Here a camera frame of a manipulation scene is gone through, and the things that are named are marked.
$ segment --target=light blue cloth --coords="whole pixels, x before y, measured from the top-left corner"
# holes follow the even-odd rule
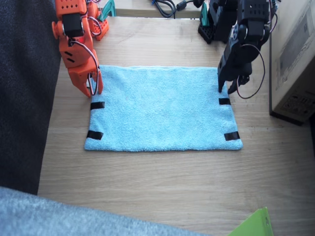
[[[204,236],[0,187],[1,236]]]
[[[242,141],[226,141],[237,131],[226,85],[218,92],[217,68],[101,66],[104,89],[92,102],[86,150],[167,151],[238,150]]]

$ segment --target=gray fabric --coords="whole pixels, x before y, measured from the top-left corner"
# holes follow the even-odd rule
[[[0,16],[0,186],[36,194],[60,65],[55,0],[2,0]]]
[[[99,210],[64,205],[0,187],[3,236],[201,236],[171,226],[131,219]]]

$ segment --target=blue towel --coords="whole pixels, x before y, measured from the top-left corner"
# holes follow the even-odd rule
[[[216,68],[101,66],[85,150],[238,150],[243,147]]]

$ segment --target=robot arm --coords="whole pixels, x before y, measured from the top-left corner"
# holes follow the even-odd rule
[[[87,0],[56,0],[58,22],[52,23],[59,39],[59,50],[71,81],[87,97],[102,93],[103,83],[92,37],[100,41],[108,31],[108,22],[99,22],[96,3]],[[95,91],[91,78],[96,82]]]
[[[211,0],[208,13],[202,14],[201,18],[208,18],[209,26],[201,19],[198,32],[206,42],[227,43],[218,66],[219,92],[222,92],[225,81],[233,81],[229,94],[237,90],[237,83],[244,85],[249,81],[252,61],[269,38],[270,3],[266,0]]]
[[[244,85],[252,74],[252,61],[267,42],[270,29],[269,4],[266,0],[238,0],[237,24],[233,37],[228,40],[218,66],[219,92],[225,81],[233,81],[228,94],[237,90],[237,83]]]

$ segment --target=green paper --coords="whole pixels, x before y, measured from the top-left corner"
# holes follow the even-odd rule
[[[273,236],[266,207],[258,209],[228,236]]]

